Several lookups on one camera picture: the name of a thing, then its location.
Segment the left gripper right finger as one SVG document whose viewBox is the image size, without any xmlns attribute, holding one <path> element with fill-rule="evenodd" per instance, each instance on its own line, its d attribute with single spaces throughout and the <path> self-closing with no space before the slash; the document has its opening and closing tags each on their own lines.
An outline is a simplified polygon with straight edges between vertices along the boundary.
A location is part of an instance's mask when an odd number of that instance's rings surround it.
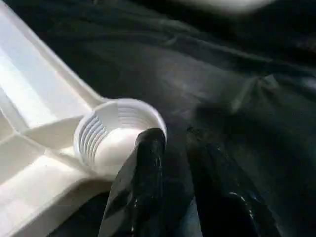
<svg viewBox="0 0 316 237">
<path fill-rule="evenodd" d="M 281 236 L 271 211 L 221 137 L 189 127 L 186 153 L 203 236 Z"/>
</svg>

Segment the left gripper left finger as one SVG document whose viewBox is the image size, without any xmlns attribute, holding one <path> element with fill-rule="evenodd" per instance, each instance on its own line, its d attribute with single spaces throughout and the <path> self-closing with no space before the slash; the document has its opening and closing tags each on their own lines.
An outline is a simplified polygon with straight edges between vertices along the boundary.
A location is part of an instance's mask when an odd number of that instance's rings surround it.
<svg viewBox="0 0 316 237">
<path fill-rule="evenodd" d="M 141 132 L 115 177 L 100 224 L 100 237 L 159 237 L 163 200 L 162 158 L 166 138 L 159 128 Z"/>
</svg>

